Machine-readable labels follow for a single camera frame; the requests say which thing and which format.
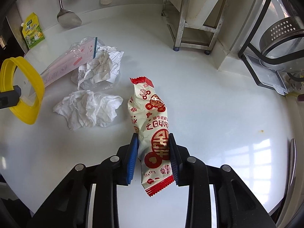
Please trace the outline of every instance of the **white countertop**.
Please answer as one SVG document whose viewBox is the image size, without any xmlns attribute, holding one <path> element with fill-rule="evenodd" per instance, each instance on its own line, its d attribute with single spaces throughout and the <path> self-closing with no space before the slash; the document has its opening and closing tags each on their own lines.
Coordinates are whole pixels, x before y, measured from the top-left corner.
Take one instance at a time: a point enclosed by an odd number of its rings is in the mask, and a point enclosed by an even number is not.
<svg viewBox="0 0 304 228">
<path fill-rule="evenodd" d="M 229 164 L 271 211 L 284 195 L 287 148 L 293 138 L 285 98 L 256 86 L 252 78 L 217 71 L 203 51 L 173 51 L 160 13 L 124 14 L 90 23 L 86 19 L 73 30 L 59 25 L 46 30 L 47 39 L 33 52 L 37 55 L 40 49 L 43 63 L 32 64 L 43 71 L 71 43 L 98 37 L 125 52 L 119 83 L 107 91 L 124 102 L 111 126 L 70 131 L 65 118 L 53 113 L 55 104 L 77 90 L 68 74 L 46 88 L 34 125 L 22 123 L 9 109 L 0 110 L 0 172 L 16 195 L 35 212 L 74 165 L 99 164 L 128 144 L 133 134 L 127 111 L 133 94 L 129 78 L 147 76 L 168 107 L 169 131 L 177 144 L 205 164 Z M 47 46 L 48 56 L 43 54 Z M 188 188 L 173 183 L 149 197 L 140 175 L 137 162 L 131 185 L 118 186 L 121 227 L 152 228 L 152 217 L 161 219 L 161 227 L 184 227 Z M 163 209 L 166 215 L 159 212 Z"/>
</svg>

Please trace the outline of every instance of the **candy wrapper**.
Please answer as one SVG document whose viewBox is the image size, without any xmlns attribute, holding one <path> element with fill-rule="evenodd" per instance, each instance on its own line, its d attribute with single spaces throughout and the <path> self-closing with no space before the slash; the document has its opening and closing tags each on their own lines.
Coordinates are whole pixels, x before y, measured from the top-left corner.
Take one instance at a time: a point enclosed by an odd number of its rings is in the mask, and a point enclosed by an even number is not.
<svg viewBox="0 0 304 228">
<path fill-rule="evenodd" d="M 146 77 L 131 79 L 134 95 L 128 109 L 138 133 L 141 183 L 149 196 L 173 182 L 169 153 L 167 108 Z"/>
</svg>

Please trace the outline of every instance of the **metal spatula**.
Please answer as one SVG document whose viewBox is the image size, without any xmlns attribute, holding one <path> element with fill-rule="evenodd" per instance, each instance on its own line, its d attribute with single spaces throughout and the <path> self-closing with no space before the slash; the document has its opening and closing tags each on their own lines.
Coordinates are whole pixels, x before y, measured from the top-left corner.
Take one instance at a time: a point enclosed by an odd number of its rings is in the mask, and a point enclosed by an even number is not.
<svg viewBox="0 0 304 228">
<path fill-rule="evenodd" d="M 57 15 L 57 20 L 63 28 L 71 29 L 82 24 L 81 19 L 74 12 L 63 9 L 61 0 L 59 0 L 59 4 L 60 12 Z"/>
</svg>

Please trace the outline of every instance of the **seasoning packet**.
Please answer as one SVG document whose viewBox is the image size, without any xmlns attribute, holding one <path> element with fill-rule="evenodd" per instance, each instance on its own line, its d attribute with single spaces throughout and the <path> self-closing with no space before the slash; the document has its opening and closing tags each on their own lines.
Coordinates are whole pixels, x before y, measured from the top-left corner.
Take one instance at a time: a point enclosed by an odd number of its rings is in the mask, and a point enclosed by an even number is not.
<svg viewBox="0 0 304 228">
<path fill-rule="evenodd" d="M 45 39 L 40 27 L 38 17 L 35 13 L 31 13 L 23 23 L 23 37 L 29 49 L 33 48 Z"/>
<path fill-rule="evenodd" d="M 134 95 L 128 110 L 138 133 L 141 183 L 149 196 L 172 183 L 167 107 L 146 77 L 131 79 Z"/>
</svg>

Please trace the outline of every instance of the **gold heart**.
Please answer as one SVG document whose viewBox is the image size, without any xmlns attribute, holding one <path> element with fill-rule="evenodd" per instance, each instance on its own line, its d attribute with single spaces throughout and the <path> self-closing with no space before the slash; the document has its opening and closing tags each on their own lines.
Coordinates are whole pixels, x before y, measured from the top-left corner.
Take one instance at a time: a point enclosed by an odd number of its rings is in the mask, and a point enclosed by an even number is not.
<svg viewBox="0 0 304 228">
<path fill-rule="evenodd" d="M 149 158 L 149 161 L 152 162 L 153 164 L 155 164 L 157 162 L 156 157 L 151 157 Z"/>
</svg>

